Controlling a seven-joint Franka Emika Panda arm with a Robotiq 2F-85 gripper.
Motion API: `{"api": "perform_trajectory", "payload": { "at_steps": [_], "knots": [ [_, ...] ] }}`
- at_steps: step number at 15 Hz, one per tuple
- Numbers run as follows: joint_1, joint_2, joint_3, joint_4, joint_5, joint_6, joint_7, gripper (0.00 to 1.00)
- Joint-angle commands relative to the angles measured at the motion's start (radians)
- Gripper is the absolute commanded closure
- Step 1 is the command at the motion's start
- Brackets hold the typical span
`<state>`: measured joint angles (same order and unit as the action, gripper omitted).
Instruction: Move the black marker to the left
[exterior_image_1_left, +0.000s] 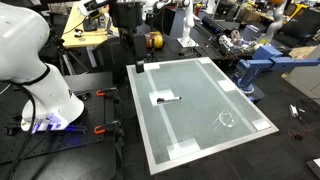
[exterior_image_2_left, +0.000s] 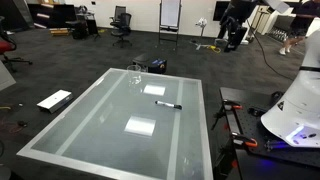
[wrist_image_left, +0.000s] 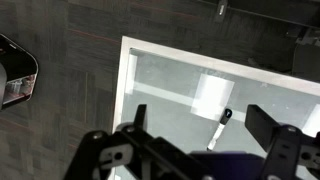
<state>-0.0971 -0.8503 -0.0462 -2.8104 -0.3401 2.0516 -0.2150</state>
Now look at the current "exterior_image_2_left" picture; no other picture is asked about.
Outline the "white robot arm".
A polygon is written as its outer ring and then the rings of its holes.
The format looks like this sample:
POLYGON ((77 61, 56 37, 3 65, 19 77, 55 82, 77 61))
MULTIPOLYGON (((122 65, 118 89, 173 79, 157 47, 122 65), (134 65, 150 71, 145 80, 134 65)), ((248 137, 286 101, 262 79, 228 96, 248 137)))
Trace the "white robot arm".
POLYGON ((264 115, 262 125, 296 148, 320 147, 320 31, 306 40, 299 72, 281 99, 264 115))

